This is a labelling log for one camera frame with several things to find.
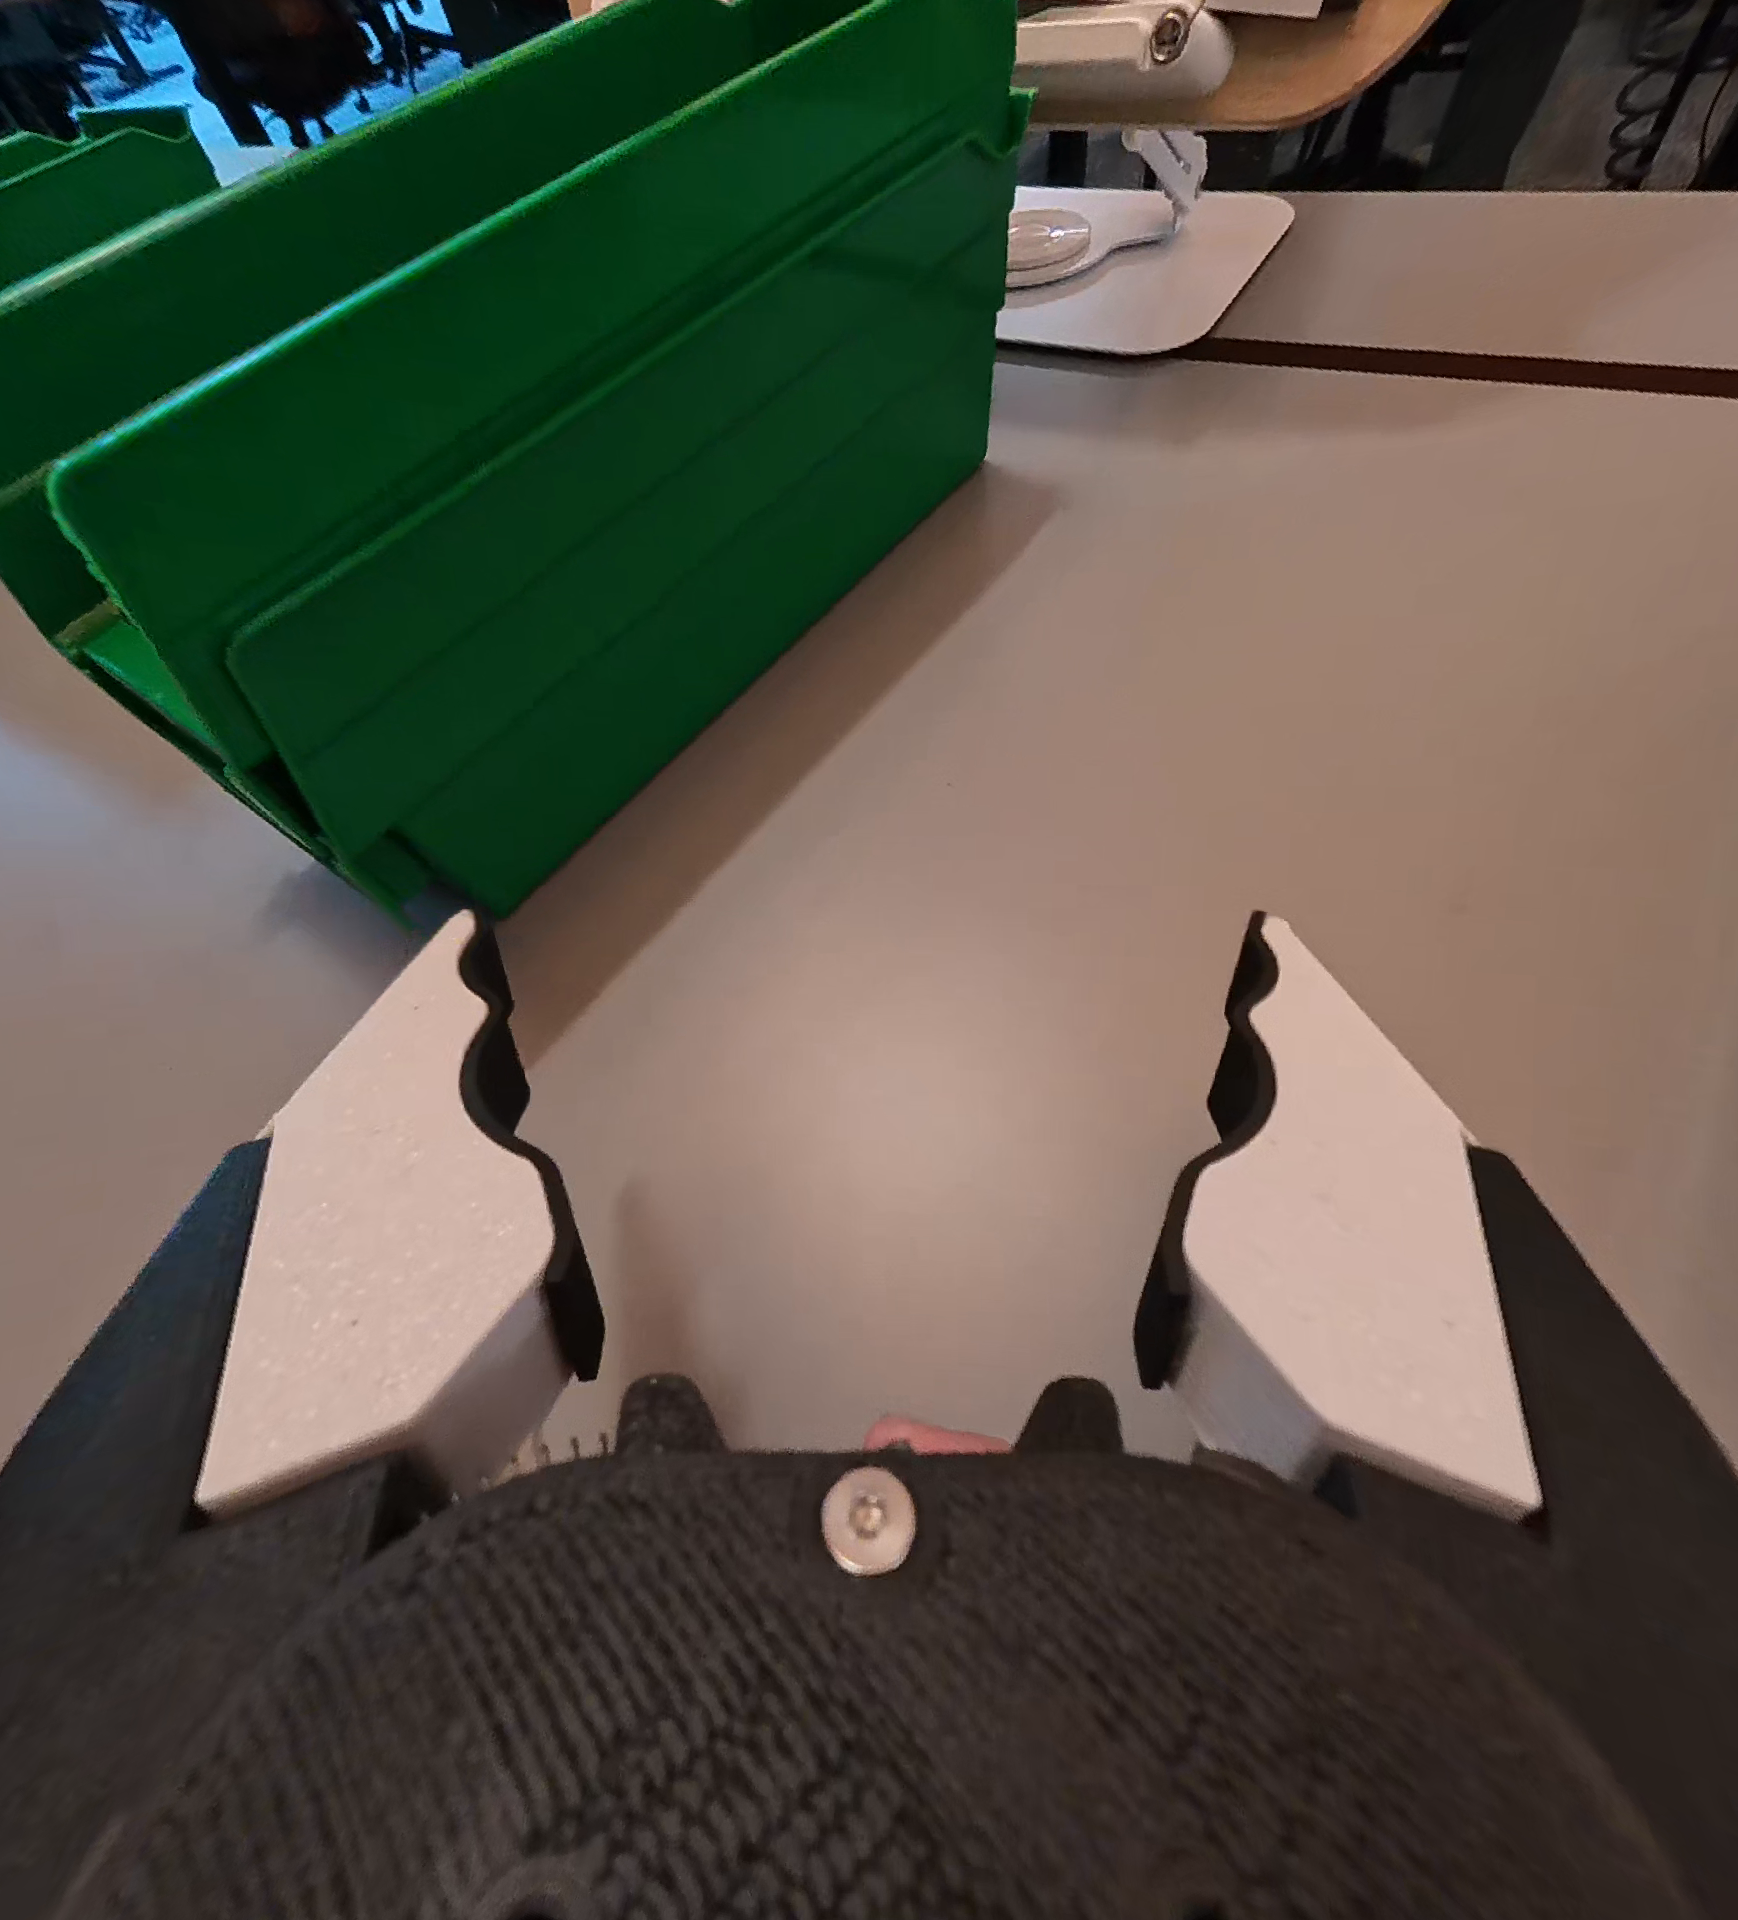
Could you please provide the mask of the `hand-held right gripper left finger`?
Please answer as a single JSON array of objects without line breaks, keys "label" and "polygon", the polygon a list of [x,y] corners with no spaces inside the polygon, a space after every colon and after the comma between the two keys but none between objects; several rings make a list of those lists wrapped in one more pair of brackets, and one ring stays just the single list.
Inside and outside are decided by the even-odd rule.
[{"label": "hand-held right gripper left finger", "polygon": [[440,924],[263,1133],[194,1500],[237,1517],[397,1457],[464,1500],[506,1476],[607,1321],[528,1085],[492,922]]}]

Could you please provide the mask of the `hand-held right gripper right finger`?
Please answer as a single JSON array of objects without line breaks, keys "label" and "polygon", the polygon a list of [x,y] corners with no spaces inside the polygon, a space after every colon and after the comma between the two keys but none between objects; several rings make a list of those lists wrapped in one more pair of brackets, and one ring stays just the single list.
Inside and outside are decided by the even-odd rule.
[{"label": "hand-held right gripper right finger", "polygon": [[1355,1462],[1522,1524],[1543,1502],[1474,1139],[1285,919],[1223,995],[1213,1144],[1131,1318],[1195,1441],[1312,1489]]}]

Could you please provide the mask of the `grey desk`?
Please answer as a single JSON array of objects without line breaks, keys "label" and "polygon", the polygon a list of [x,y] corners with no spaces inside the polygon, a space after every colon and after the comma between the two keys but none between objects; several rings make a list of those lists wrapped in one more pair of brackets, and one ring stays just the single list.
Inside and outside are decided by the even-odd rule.
[{"label": "grey desk", "polygon": [[986,466],[500,928],[609,1315],[746,1441],[1097,1376],[1288,919],[1738,1464],[1738,200],[1456,272],[1305,206]]}]

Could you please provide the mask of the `white clipboard stand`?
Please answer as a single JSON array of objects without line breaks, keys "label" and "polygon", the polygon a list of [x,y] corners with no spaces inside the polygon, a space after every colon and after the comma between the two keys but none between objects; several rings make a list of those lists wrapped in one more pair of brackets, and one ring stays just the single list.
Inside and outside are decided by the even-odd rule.
[{"label": "white clipboard stand", "polygon": [[1236,43],[1207,3],[1035,3],[1014,82],[1050,134],[1112,131],[1144,186],[1021,182],[1008,223],[999,348],[1152,357],[1213,332],[1294,221],[1264,191],[1213,191],[1199,129]]}]

